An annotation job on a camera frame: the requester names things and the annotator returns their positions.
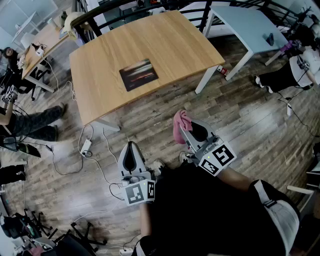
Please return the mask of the person's left forearm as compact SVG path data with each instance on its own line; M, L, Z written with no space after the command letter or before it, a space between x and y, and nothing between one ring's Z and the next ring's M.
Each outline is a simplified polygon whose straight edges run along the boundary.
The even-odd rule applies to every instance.
M152 218L152 203L141 203L139 205L140 212L140 234L142 237L153 235L153 218Z

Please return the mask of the small black object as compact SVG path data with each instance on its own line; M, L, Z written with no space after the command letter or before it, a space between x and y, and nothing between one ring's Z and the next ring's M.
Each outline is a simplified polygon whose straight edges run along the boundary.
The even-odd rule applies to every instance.
M270 33L270 34L263 34L262 35L263 39L270 45L270 46L273 46L274 45L274 34L273 33Z

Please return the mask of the wooden table with white legs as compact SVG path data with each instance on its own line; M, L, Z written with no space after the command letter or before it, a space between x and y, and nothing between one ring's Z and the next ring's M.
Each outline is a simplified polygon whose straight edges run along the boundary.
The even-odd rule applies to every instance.
M158 79L127 91L120 71L148 59ZM179 11L167 11L117 27L69 56L82 124L98 122L118 132L104 116L160 88L203 73L200 93L225 61L209 40Z

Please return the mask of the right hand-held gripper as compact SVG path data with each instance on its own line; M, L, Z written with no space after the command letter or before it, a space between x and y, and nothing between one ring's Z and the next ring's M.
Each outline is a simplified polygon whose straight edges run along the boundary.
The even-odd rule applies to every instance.
M236 158L230 144L214 134L212 127L201 120L192 119L192 130L184 130L178 126L185 143L192 150L192 162L211 174L217 176Z

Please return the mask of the person's shoe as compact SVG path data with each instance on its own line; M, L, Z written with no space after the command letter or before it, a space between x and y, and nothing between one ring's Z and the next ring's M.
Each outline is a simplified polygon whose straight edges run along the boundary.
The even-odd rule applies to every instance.
M159 174L162 173L162 171L166 168L166 165L164 164L164 162L160 159L156 159L153 162L153 166L154 166L154 170L157 171Z
M179 154L179 161L181 164L191 164L193 162L192 156L193 156L193 154L186 152L186 151L182 151Z

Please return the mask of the person's black clothing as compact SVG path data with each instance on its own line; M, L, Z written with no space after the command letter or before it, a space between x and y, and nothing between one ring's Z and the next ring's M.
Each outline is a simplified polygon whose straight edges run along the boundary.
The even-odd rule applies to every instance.
M288 256L300 226L295 204L266 181L241 191L192 163L162 171L152 204L153 234L132 256Z

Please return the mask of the person's right shoe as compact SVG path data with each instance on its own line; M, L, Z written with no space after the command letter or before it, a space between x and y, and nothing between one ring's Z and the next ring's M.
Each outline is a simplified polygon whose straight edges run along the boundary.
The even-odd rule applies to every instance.
M186 151L182 151L179 154L179 161L181 164L191 164L193 162L192 156L193 156L193 154L186 152Z

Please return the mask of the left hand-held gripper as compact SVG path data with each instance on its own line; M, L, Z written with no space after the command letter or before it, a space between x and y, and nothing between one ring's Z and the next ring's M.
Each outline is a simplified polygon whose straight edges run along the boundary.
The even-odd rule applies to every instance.
M135 168L131 170L131 151ZM118 170L123 177L121 195L127 206L153 202L156 197L155 177L147 171L145 159L135 142L128 142L122 149L118 159Z

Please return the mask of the person's left shoe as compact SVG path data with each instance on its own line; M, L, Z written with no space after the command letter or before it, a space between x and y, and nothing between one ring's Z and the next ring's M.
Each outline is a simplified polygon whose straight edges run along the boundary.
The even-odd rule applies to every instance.
M159 174L162 173L162 171L166 168L166 165L164 164L164 162L160 159L156 159L153 162L153 166L154 166L154 170L157 171Z

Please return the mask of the black office chair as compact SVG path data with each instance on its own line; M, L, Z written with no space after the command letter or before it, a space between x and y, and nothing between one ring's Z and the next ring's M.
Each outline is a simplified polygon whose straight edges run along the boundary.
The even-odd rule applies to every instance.
M43 79L45 74L50 74L50 73L51 73L51 71L49 69L45 69L44 71L42 71L41 69L36 67L31 72L30 77L37 80L37 81L40 81ZM28 81L26 79L23 79L21 81L19 88L18 88L18 92L20 94L28 94L31 91L31 99L32 99L32 101L34 101L35 100L35 97L34 97L35 89L36 89L35 83Z

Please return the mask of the wooden desk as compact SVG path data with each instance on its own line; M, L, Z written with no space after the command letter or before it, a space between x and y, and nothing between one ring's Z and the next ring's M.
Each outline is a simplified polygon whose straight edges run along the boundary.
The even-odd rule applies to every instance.
M41 54L41 56L38 56L35 48L31 45L25 55L25 65L22 68L22 79L26 79L50 93L54 93L55 89L44 84L40 80L36 80L35 78L31 77L31 73L56 48L58 48L65 40L69 38L67 33L62 36L60 30L60 28L54 28L52 25L48 24L40 32L38 32L32 43L36 46L44 45L44 52Z

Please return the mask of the black chair base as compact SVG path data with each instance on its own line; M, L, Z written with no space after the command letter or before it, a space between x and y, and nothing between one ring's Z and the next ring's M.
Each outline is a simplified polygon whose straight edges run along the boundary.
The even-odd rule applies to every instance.
M76 223L70 224L75 234L69 229L65 234L55 239L56 253L58 256L97 256L99 248L97 246L105 246L108 241L104 239L102 242L89 238L89 231L93 226L91 222L87 223L85 233L81 233L76 228Z

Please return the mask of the pink cloth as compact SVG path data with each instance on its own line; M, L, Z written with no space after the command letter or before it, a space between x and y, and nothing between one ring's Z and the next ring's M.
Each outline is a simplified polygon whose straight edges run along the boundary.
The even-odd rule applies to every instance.
M187 111L179 110L176 112L176 114L173 117L173 137L174 140L178 144L185 144L185 140L183 139L183 136L180 133L180 128L182 128L183 131L192 131L192 120L188 117Z

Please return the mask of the black metal railing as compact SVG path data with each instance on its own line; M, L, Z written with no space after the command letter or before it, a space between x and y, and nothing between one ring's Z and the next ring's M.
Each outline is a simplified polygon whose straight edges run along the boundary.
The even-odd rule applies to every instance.
M102 35L104 33L102 29L106 27L112 30L112 25L116 22L125 23L128 17L137 20L162 7L166 11L178 10L182 14L195 14L195 17L189 17L188 20L195 22L195 27L203 32L210 6L219 2L218 0L102 0L102 3L92 10L85 10L84 1L88 0L75 0L75 8L84 11L84 14L75 19L71 26L85 43L91 41L94 36ZM314 24L320 22L320 18L311 13L310 6L303 7L296 13L272 0L221 0L220 2L231 7L247 9L257 7L276 27L289 28L290 31L295 31L306 19L312 20Z

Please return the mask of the black green bag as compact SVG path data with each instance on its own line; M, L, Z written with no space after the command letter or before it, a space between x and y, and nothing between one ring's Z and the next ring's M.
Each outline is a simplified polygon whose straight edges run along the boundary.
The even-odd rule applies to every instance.
M30 145L30 144L25 144L25 143L17 143L16 144L16 148L19 152L22 152L24 154L30 155L30 156L34 156L34 157L41 157L40 152L37 150L37 148L35 148L34 146Z

